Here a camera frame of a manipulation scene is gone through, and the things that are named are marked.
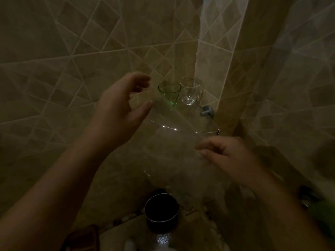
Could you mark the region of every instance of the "glass shelf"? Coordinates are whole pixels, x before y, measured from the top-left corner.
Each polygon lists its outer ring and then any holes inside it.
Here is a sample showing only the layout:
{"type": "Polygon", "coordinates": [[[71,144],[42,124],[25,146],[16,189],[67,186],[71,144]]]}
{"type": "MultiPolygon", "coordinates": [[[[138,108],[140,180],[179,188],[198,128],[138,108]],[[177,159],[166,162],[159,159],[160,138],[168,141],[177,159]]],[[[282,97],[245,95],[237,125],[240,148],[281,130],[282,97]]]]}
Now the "glass shelf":
{"type": "Polygon", "coordinates": [[[171,105],[162,95],[152,95],[154,107],[149,113],[149,119],[157,125],[175,131],[195,132],[218,135],[220,129],[208,116],[201,116],[203,109],[198,105],[185,105],[178,102],[171,105]]]}

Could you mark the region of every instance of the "fingernail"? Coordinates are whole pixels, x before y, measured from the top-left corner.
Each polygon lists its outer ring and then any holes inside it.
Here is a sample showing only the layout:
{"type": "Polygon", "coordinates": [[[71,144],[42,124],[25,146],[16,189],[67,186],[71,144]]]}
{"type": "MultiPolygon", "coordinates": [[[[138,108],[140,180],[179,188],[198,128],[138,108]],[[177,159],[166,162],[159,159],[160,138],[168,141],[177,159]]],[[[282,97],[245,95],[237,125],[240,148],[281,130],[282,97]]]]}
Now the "fingernail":
{"type": "Polygon", "coordinates": [[[204,150],[200,151],[200,154],[204,157],[207,155],[206,151],[204,151],[204,150]]]}

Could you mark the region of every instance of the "metal bracket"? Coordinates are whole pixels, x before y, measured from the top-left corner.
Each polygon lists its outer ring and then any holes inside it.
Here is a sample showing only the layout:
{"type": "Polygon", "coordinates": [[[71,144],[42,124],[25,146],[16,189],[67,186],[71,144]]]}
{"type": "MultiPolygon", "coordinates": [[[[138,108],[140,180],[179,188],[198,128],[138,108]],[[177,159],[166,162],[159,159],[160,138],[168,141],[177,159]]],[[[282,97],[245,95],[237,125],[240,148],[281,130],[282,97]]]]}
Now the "metal bracket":
{"type": "Polygon", "coordinates": [[[201,116],[208,115],[209,117],[214,119],[215,112],[214,112],[214,109],[211,107],[211,105],[206,105],[202,109],[203,109],[203,112],[200,112],[201,116]]]}

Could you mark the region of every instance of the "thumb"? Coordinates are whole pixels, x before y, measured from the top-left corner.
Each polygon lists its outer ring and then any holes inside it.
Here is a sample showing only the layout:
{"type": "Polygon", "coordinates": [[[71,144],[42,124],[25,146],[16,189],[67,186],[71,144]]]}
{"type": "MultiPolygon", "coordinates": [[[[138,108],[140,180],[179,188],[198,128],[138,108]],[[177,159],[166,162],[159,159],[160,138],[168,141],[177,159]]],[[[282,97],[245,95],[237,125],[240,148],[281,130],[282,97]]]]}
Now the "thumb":
{"type": "Polygon", "coordinates": [[[217,154],[214,151],[203,149],[200,151],[200,154],[206,158],[212,164],[215,164],[219,168],[223,169],[226,162],[226,156],[222,154],[217,154]]]}
{"type": "Polygon", "coordinates": [[[153,101],[147,101],[140,105],[137,109],[131,111],[130,118],[132,121],[136,123],[136,125],[141,125],[141,123],[144,121],[144,119],[149,114],[150,110],[153,107],[153,101]]]}

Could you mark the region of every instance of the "hand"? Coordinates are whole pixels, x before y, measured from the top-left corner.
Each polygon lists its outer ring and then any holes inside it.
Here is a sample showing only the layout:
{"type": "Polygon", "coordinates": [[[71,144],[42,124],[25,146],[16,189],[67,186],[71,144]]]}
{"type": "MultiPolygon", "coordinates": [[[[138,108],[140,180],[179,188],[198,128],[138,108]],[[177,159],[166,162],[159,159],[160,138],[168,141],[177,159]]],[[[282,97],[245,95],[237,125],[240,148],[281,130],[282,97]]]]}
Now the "hand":
{"type": "Polygon", "coordinates": [[[140,72],[126,74],[103,92],[97,110],[86,128],[91,146],[109,154],[126,143],[150,112],[153,102],[148,101],[131,110],[131,92],[141,92],[149,86],[150,77],[140,72]]]}
{"type": "Polygon", "coordinates": [[[245,146],[241,138],[213,136],[195,147],[208,161],[225,171],[234,181],[256,188],[268,171],[245,146]]]}

